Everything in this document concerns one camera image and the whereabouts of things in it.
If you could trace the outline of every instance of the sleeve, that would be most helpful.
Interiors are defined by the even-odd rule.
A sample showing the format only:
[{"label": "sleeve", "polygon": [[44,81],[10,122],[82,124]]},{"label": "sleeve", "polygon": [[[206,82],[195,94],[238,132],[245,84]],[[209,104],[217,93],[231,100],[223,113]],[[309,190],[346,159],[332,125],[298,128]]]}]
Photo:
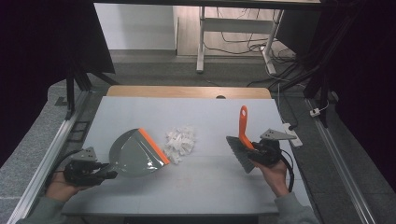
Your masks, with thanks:
[{"label": "sleeve", "polygon": [[61,214],[63,207],[63,202],[47,197],[39,198],[30,216],[19,220],[17,224],[64,224],[66,216]]},{"label": "sleeve", "polygon": [[294,192],[275,199],[279,211],[278,224],[319,224],[310,206],[302,206]]}]

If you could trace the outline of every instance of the metal rod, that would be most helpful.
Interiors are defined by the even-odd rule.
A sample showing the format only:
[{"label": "metal rod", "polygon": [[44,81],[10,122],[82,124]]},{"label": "metal rod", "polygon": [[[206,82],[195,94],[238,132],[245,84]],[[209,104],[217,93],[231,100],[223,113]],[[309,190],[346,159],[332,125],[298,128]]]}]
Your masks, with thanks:
[{"label": "metal rod", "polygon": [[265,46],[265,54],[266,55],[269,55],[269,53],[270,53],[271,46],[272,46],[272,44],[274,42],[276,30],[277,30],[277,27],[279,25],[280,18],[282,17],[282,14],[283,14],[283,10],[280,10],[279,13],[277,13],[277,16],[276,16],[276,19],[274,21],[274,25],[273,25],[272,31],[271,31],[271,33],[270,33],[270,35],[268,37],[268,42],[267,42],[267,44]]},{"label": "metal rod", "polygon": [[201,10],[200,15],[200,31],[199,31],[199,50],[202,52],[204,48],[204,33],[205,33],[205,7],[199,7]]},{"label": "metal rod", "polygon": [[35,198],[37,197],[38,192],[41,190],[47,175],[55,162],[57,156],[59,155],[64,142],[67,139],[68,134],[73,128],[74,123],[76,122],[79,115],[82,113],[83,104],[86,102],[88,98],[88,92],[83,91],[81,95],[78,97],[77,101],[77,109],[73,116],[69,120],[64,120],[59,131],[56,133],[52,143],[47,150],[46,155],[43,160],[38,165],[35,174],[33,175],[29,185],[27,186],[25,192],[21,196],[20,201],[14,209],[11,217],[9,218],[7,224],[15,224],[21,218],[26,217],[30,210],[32,209]]},{"label": "metal rod", "polygon": [[[308,99],[305,99],[305,103],[309,109],[313,108],[311,102]],[[315,119],[315,123],[326,145],[326,148],[329,150],[330,156],[332,157],[332,162],[334,163],[334,166],[337,169],[344,186],[346,187],[346,191],[348,192],[349,197],[354,204],[359,217],[361,218],[361,222],[364,224],[375,224],[376,222],[373,212],[365,201],[364,196],[361,193],[361,190],[358,184],[355,182],[352,174],[349,172],[347,163],[344,161],[338,146],[335,144],[330,130],[325,128],[319,119]]]}]

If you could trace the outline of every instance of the metal bracket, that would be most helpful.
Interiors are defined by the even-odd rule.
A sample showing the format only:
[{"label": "metal bracket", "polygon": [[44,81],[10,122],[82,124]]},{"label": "metal bracket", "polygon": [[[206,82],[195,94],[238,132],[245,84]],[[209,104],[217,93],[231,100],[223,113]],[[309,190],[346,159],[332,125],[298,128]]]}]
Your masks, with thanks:
[{"label": "metal bracket", "polygon": [[97,161],[96,153],[93,147],[88,147],[70,157],[73,161]]},{"label": "metal bracket", "polygon": [[265,133],[260,135],[260,138],[267,140],[290,140],[296,139],[296,136],[268,129]]}]

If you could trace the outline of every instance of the black cable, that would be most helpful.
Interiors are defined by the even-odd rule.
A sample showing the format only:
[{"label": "black cable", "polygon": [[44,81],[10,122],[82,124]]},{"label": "black cable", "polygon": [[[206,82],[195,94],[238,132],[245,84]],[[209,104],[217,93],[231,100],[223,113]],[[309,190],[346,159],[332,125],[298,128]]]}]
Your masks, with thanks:
[{"label": "black cable", "polygon": [[[256,20],[259,18],[259,14],[260,14],[260,9],[257,11]],[[253,33],[250,35],[250,38],[248,39],[248,42],[247,42],[248,49],[251,49],[250,46],[248,45],[251,41],[251,37],[253,37]]]},{"label": "black cable", "polygon": [[297,119],[297,117],[296,117],[296,115],[295,115],[295,113],[294,113],[294,111],[293,111],[293,108],[291,108],[290,102],[289,102],[288,98],[286,97],[285,92],[282,92],[282,95],[283,95],[283,97],[285,98],[286,104],[288,104],[288,107],[289,107],[289,109],[290,109],[290,111],[291,111],[291,114],[293,115],[293,118],[294,118],[294,120],[295,120],[295,123],[292,124],[292,125],[291,125],[291,122],[290,122],[289,130],[293,130],[293,129],[295,129],[296,127],[298,127],[298,125],[299,125],[298,119]]},{"label": "black cable", "polygon": [[291,65],[289,65],[289,67],[287,67],[285,69],[285,71],[283,71],[281,74],[278,75],[277,80],[272,83],[267,89],[268,91],[272,91],[271,88],[273,86],[275,86],[275,84],[277,84],[279,81],[281,81],[282,79],[285,79],[288,75],[290,75],[297,67],[299,66],[299,64],[297,63],[292,63]]},{"label": "black cable", "polygon": [[[281,76],[282,74],[284,74],[285,72],[287,72],[292,66],[293,66],[293,64],[289,65],[289,67],[287,67],[287,68],[286,68],[283,72],[281,72],[279,75]],[[267,80],[269,80],[269,79],[273,79],[273,77],[268,77],[268,78],[266,78],[266,79],[251,81],[251,82],[249,82],[249,83],[247,84],[247,87],[250,87],[250,85],[252,85],[252,84],[265,82],[265,81],[267,81]]]},{"label": "black cable", "polygon": [[317,45],[313,50],[311,50],[311,52],[300,56],[298,59],[299,63],[311,63],[317,60],[319,54],[322,52],[325,45],[328,43],[329,40],[331,40],[337,34],[337,31],[341,28],[342,24],[343,24],[342,22],[339,22],[338,25],[334,26],[332,28],[332,31],[329,32],[327,38],[322,40],[319,45]]},{"label": "black cable", "polygon": [[291,155],[289,154],[289,152],[287,152],[283,149],[280,149],[280,150],[282,150],[284,153],[288,154],[290,161],[291,161],[291,169],[294,169],[294,162],[293,162],[293,159],[291,158]]},{"label": "black cable", "polygon": [[[212,48],[208,47],[208,46],[205,44],[205,42],[203,42],[203,43],[204,43],[205,48],[207,48],[207,49],[212,49]],[[242,52],[230,52],[230,51],[227,51],[227,50],[224,50],[224,49],[212,49],[212,50],[217,50],[217,51],[221,51],[221,52],[225,52],[225,53],[230,53],[230,54],[246,54],[246,53],[250,53],[250,50],[242,51]]]},{"label": "black cable", "polygon": [[[245,8],[244,14],[241,15],[241,16],[239,16],[237,19],[243,17],[243,16],[246,14],[246,11],[247,11],[247,10],[248,10],[248,9]],[[222,18],[224,18],[224,16],[223,16],[223,15],[221,14],[221,12],[219,11],[219,8],[218,8],[218,7],[217,7],[217,13],[218,13],[218,18],[220,18],[220,15],[221,15]],[[260,10],[257,12],[256,20],[259,18],[259,14],[260,14]],[[249,47],[248,44],[249,44],[250,42],[252,42],[252,41],[263,41],[263,40],[268,40],[268,38],[251,39],[252,36],[253,36],[253,34],[251,34],[249,40],[227,40],[227,39],[224,37],[224,33],[223,33],[223,32],[220,32],[220,33],[221,33],[221,37],[222,37],[222,39],[224,40],[224,42],[227,42],[227,43],[246,43],[246,42],[247,42],[247,47],[248,47],[249,49],[250,49],[250,47]]]},{"label": "black cable", "polygon": [[248,48],[251,52],[261,52],[262,47],[265,47],[265,44],[255,44],[255,45],[248,46]]},{"label": "black cable", "polygon": [[278,53],[278,56],[276,57],[273,49],[271,49],[271,53],[272,53],[271,58],[277,63],[294,63],[294,62],[296,62],[296,60],[294,58],[279,57],[279,53]]},{"label": "black cable", "polygon": [[244,9],[242,9],[242,12],[243,12],[244,14],[242,14],[242,15],[238,16],[238,18],[237,18],[237,19],[239,19],[239,18],[241,18],[241,17],[245,16],[245,14],[247,14],[247,11],[248,11],[248,9],[249,9],[249,8],[244,8]]},{"label": "black cable", "polygon": [[288,50],[288,49],[289,49],[289,48],[280,50],[280,51],[277,53],[277,57],[278,57],[278,58],[282,58],[282,57],[280,57],[280,52],[286,51],[286,50]]},{"label": "black cable", "polygon": [[293,185],[294,185],[294,172],[293,172],[293,168],[290,166],[290,163],[288,162],[288,160],[286,160],[286,158],[283,155],[280,155],[280,159],[285,163],[286,167],[289,170],[289,176],[290,176],[290,180],[289,180],[289,192],[293,191]]}]

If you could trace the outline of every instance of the cable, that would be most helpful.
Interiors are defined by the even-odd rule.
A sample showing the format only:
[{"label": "cable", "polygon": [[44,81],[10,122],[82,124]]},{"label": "cable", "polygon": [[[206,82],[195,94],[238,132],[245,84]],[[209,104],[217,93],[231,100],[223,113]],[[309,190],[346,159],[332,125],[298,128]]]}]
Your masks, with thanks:
[{"label": "cable", "polygon": [[[212,48],[208,47],[208,46],[205,44],[205,42],[203,42],[203,43],[204,43],[205,48],[207,48],[207,49],[212,49]],[[227,50],[224,50],[224,49],[212,49],[212,50],[222,51],[222,52],[230,53],[230,54],[245,54],[245,53],[250,53],[250,50],[242,51],[242,52],[230,52],[230,51],[227,51]]]},{"label": "cable", "polygon": [[279,53],[278,53],[278,57],[276,57],[275,56],[275,54],[274,54],[274,50],[273,49],[271,49],[271,54],[272,54],[272,57],[271,57],[271,59],[273,59],[275,62],[277,62],[277,63],[293,63],[293,62],[296,62],[296,59],[295,58],[291,58],[291,57],[289,57],[289,58],[282,58],[282,57],[279,57]]},{"label": "cable", "polygon": [[287,80],[287,79],[285,79],[285,77],[287,77],[288,75],[290,75],[297,67],[298,67],[298,65],[299,64],[297,64],[297,63],[292,63],[291,65],[289,65],[282,73],[280,73],[278,76],[279,77],[277,77],[276,78],[276,81],[274,82],[274,83],[272,83],[269,87],[268,87],[268,90],[269,91],[271,91],[271,88],[275,85],[275,84],[277,84],[279,81],[289,81],[289,80]]},{"label": "cable", "polygon": [[[281,72],[279,75],[281,76],[282,74],[286,73],[291,67],[293,66],[293,64],[289,65],[289,67],[287,67],[283,72]],[[250,87],[250,85],[252,84],[256,84],[256,83],[262,83],[264,81],[267,81],[268,79],[272,79],[274,77],[270,76],[270,78],[266,78],[266,79],[261,79],[261,80],[256,80],[256,81],[251,81],[247,84],[247,87]]]},{"label": "cable", "polygon": [[271,77],[271,78],[274,78],[274,79],[277,79],[277,80],[280,80],[280,81],[289,81],[288,79],[284,79],[284,78],[281,78],[281,77],[273,77],[273,76],[271,76],[270,73],[268,73],[268,77]]},{"label": "cable", "polygon": [[282,94],[283,94],[283,97],[285,98],[286,104],[288,104],[288,107],[289,107],[289,109],[290,109],[290,111],[291,111],[291,114],[293,115],[293,118],[294,118],[294,120],[295,120],[295,123],[294,123],[293,125],[291,125],[291,122],[290,122],[290,126],[289,126],[289,130],[293,130],[293,129],[295,129],[295,128],[298,127],[299,122],[298,122],[298,119],[297,119],[297,117],[296,117],[296,115],[295,115],[295,113],[294,113],[293,108],[291,108],[291,104],[290,104],[288,98],[286,97],[285,93],[282,92]]},{"label": "cable", "polygon": [[262,52],[261,48],[265,47],[265,44],[254,44],[247,47],[251,52]]},{"label": "cable", "polygon": [[[269,87],[268,87],[268,90],[269,91],[272,91],[271,90],[271,88],[276,84],[276,83],[278,83],[279,81],[290,81],[289,79],[286,79],[286,77],[287,76],[289,76],[289,75],[291,75],[291,73],[296,69],[296,68],[298,68],[299,66],[301,66],[300,64],[298,64],[298,63],[294,63],[294,64],[296,64],[296,66],[293,66],[292,68],[291,68],[291,70],[289,70],[287,73],[285,73],[283,76],[282,76],[282,80],[277,80],[277,81],[275,81],[273,84],[271,84]],[[297,74],[297,75],[295,75],[294,77],[292,77],[292,78],[295,78],[295,77],[297,77],[297,76],[299,76],[300,74],[302,74],[303,73],[303,71],[304,71],[304,68],[302,67],[302,70]]]},{"label": "cable", "polygon": [[291,161],[291,169],[294,169],[294,162],[293,162],[293,159],[291,158],[291,155],[289,154],[289,152],[287,152],[283,149],[280,149],[280,150],[282,150],[284,153],[288,154],[290,161]]},{"label": "cable", "polygon": [[281,58],[281,57],[280,57],[280,52],[286,51],[286,50],[288,50],[288,49],[289,49],[289,48],[280,50],[280,51],[277,53],[277,57],[278,57],[278,58]]},{"label": "cable", "polygon": [[327,100],[327,105],[323,108],[321,108],[319,111],[325,110],[329,106],[329,100]]},{"label": "cable", "polygon": [[[248,10],[247,8],[244,8],[244,14],[241,15],[241,16],[239,16],[237,19],[243,17],[243,16],[246,14],[247,10]],[[220,12],[220,10],[219,10],[218,7],[217,7],[217,13],[218,13],[218,18],[220,18],[220,16],[221,16],[222,18],[224,18],[224,16],[221,14],[221,12]],[[256,20],[259,18],[259,15],[260,15],[260,10],[258,10],[258,12],[257,12]],[[227,43],[246,43],[246,42],[247,42],[247,48],[248,48],[250,51],[253,51],[253,52],[259,52],[259,51],[254,51],[254,49],[261,47],[263,44],[257,44],[257,45],[250,46],[250,45],[249,45],[250,42],[268,40],[268,38],[252,39],[253,34],[250,35],[249,40],[227,40],[227,39],[224,37],[224,33],[223,33],[223,32],[220,32],[220,33],[221,33],[221,37],[222,37],[222,39],[224,40],[224,42],[227,42]]]},{"label": "cable", "polygon": [[288,162],[288,160],[286,160],[286,158],[283,155],[280,155],[280,159],[285,163],[286,167],[289,170],[289,176],[290,176],[290,180],[289,180],[289,192],[293,191],[293,185],[294,185],[294,172],[293,172],[293,168],[290,166],[290,163]]},{"label": "cable", "polygon": [[214,86],[222,87],[221,85],[219,85],[219,84],[217,84],[217,83],[215,83],[215,82],[212,82],[212,81],[210,81],[210,80],[208,80],[208,79],[206,79],[206,78],[204,78],[204,81],[207,82],[207,83],[210,83],[210,84],[212,84],[212,85],[214,85]]},{"label": "cable", "polygon": [[242,12],[243,12],[244,14],[240,15],[239,17],[237,17],[237,19],[239,19],[239,18],[245,16],[245,14],[247,14],[247,11],[248,11],[247,8],[242,9]]},{"label": "cable", "polygon": [[280,113],[280,94],[279,94],[279,84],[277,84],[277,111],[279,111],[279,116],[280,119],[282,119],[282,122],[285,123],[285,120],[282,117],[282,113]]},{"label": "cable", "polygon": [[332,28],[332,31],[329,32],[329,35],[326,39],[322,40],[319,45],[317,45],[311,52],[301,56],[298,61],[300,63],[311,63],[318,59],[319,54],[322,52],[324,46],[327,44],[329,40],[331,40],[336,34],[337,31],[341,28],[342,22],[339,22],[338,25]]}]

